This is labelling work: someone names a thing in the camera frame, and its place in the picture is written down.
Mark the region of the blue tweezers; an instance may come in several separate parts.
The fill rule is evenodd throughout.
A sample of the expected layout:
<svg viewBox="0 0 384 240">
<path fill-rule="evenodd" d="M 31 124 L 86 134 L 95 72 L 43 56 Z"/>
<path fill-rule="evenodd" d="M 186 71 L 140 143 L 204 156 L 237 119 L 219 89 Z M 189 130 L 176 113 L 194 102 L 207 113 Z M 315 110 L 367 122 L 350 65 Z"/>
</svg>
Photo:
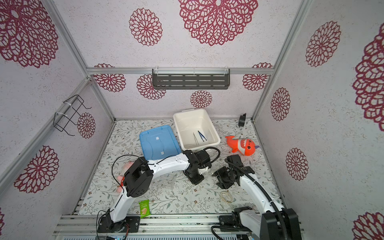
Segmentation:
<svg viewBox="0 0 384 240">
<path fill-rule="evenodd" d="M 203 142 L 207 141 L 207 138 L 200 131 L 198 131 L 198 134 Z"/>
</svg>

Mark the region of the white plastic storage bin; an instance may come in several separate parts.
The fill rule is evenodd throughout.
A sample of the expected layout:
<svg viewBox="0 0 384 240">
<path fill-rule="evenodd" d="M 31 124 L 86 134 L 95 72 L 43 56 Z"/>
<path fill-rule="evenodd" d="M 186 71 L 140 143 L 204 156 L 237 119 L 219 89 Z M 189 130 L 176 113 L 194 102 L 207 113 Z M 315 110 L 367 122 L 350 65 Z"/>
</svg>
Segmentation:
<svg viewBox="0 0 384 240">
<path fill-rule="evenodd" d="M 181 148 L 199 151 L 206 147 L 215 147 L 221 139 L 213 122 L 205 109 L 186 110 L 173 115 Z M 207 141 L 203 142 L 198 134 L 200 131 Z M 196 146 L 193 133 L 195 133 L 199 146 Z"/>
</svg>

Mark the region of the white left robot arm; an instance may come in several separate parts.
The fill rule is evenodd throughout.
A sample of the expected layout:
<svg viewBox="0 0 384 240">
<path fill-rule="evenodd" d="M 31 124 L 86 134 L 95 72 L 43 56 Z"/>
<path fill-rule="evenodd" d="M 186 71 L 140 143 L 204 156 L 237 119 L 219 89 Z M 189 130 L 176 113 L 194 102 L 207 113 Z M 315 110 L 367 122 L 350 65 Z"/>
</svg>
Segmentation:
<svg viewBox="0 0 384 240">
<path fill-rule="evenodd" d="M 122 191 L 116 202 L 97 221 L 97 233 L 114 233 L 126 225 L 126 216 L 135 199 L 145 194 L 153 179 L 182 171 L 194 185 L 204 179 L 203 173 L 212 167 L 206 151 L 186 150 L 163 160 L 145 160 L 139 157 L 124 173 Z"/>
</svg>

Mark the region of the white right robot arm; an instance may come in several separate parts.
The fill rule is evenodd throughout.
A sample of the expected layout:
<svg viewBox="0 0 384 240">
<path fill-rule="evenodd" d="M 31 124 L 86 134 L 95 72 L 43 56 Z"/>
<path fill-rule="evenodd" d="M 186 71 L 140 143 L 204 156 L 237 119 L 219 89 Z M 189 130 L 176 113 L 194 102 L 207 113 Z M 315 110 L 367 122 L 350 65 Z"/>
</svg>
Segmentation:
<svg viewBox="0 0 384 240">
<path fill-rule="evenodd" d="M 222 239 L 215 230 L 222 232 L 249 232 L 253 240 L 301 240 L 299 217 L 293 209 L 286 209 L 270 197 L 260 185 L 257 176 L 249 167 L 222 167 L 213 173 L 217 185 L 228 189 L 237 183 L 251 197 L 259 211 L 240 207 L 231 216 L 220 216 L 218 225 L 211 227 L 212 234 Z"/>
</svg>

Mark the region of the blue plastic bin lid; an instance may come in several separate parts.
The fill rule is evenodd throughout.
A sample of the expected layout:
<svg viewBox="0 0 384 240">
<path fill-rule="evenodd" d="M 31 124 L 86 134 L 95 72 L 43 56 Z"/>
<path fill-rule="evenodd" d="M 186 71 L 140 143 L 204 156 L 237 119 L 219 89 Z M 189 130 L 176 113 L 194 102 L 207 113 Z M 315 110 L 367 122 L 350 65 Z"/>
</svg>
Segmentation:
<svg viewBox="0 0 384 240">
<path fill-rule="evenodd" d="M 162 160 L 182 152 L 169 125 L 144 131 L 140 133 L 139 137 L 146 160 Z"/>
</svg>

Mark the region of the green snack packet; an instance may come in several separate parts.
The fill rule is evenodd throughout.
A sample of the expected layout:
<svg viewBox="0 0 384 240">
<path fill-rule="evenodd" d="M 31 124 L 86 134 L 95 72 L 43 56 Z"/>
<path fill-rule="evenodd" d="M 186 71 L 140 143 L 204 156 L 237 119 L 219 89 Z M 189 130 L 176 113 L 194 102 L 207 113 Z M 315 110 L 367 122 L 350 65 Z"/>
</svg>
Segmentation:
<svg viewBox="0 0 384 240">
<path fill-rule="evenodd" d="M 141 219 L 146 218 L 151 215 L 150 211 L 150 201 L 149 200 L 143 200 L 139 202 L 140 206 L 140 217 Z"/>
</svg>

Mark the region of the pink frog plush toy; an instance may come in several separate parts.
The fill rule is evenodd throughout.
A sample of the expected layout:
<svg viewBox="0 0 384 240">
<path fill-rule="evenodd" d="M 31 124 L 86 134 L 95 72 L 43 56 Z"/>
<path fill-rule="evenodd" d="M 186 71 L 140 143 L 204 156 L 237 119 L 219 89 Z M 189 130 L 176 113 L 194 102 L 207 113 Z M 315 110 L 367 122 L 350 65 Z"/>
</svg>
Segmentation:
<svg viewBox="0 0 384 240">
<path fill-rule="evenodd" d="M 122 172 L 121 174 L 117 177 L 117 180 L 118 180 L 118 187 L 117 187 L 117 193 L 121 193 L 123 188 L 122 188 L 122 185 L 123 185 L 123 181 L 125 179 L 124 175 L 126 173 L 126 171 L 134 164 L 134 162 L 127 162 L 124 164 L 123 168 L 122 168 Z"/>
</svg>

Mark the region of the grey wall shelf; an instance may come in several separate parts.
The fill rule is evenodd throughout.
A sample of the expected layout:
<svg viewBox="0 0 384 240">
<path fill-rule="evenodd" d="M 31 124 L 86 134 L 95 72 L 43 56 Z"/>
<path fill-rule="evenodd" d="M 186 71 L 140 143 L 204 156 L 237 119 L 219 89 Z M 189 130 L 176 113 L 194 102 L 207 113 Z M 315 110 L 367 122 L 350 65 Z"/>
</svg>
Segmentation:
<svg viewBox="0 0 384 240">
<path fill-rule="evenodd" d="M 156 90 L 227 90 L 231 71 L 161 71 L 152 70 L 152 85 Z"/>
</svg>

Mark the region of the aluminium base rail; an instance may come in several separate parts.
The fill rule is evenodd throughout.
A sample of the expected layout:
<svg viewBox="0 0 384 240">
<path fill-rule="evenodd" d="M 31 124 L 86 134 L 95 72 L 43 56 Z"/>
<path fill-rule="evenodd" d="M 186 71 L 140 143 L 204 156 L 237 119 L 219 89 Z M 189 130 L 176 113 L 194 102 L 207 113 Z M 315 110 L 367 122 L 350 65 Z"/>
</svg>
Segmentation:
<svg viewBox="0 0 384 240">
<path fill-rule="evenodd" d="M 231 214 L 126 215 L 123 222 L 107 224 L 98 216 L 62 216 L 53 232 L 54 240 L 301 240 L 301 222 L 291 209 L 278 215 L 241 208 Z"/>
</svg>

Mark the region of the aluminium frame post right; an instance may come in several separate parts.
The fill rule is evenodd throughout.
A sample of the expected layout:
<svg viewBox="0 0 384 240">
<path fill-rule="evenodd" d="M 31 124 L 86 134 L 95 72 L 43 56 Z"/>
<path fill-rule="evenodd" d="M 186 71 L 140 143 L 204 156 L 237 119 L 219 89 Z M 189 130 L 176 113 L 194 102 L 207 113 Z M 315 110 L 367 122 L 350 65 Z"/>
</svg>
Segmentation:
<svg viewBox="0 0 384 240">
<path fill-rule="evenodd" d="M 295 39 L 297 38 L 300 29 L 308 15 L 308 12 L 311 8 L 311 5 L 313 4 L 313 1 L 311 0 L 303 0 L 301 1 L 301 4 L 298 8 L 298 11 L 295 15 L 295 18 L 291 24 L 291 27 L 289 29 L 289 32 L 287 34 L 287 37 L 284 41 L 284 44 L 280 50 L 279 56 L 274 64 L 274 71 L 270 77 L 270 79 L 267 81 L 266 86 L 263 90 L 262 96 L 260 98 L 259 103 L 256 106 L 255 112 L 252 116 L 252 122 L 253 124 L 256 123 L 257 119 L 261 116 L 262 109 L 264 105 L 267 103 L 267 99 L 270 95 L 270 92 L 273 88 L 273 85 L 275 83 L 275 80 L 277 76 L 279 75 L 282 66 L 284 65 L 284 62 L 286 61 L 290 50 L 292 49 L 292 46 L 295 42 Z"/>
</svg>

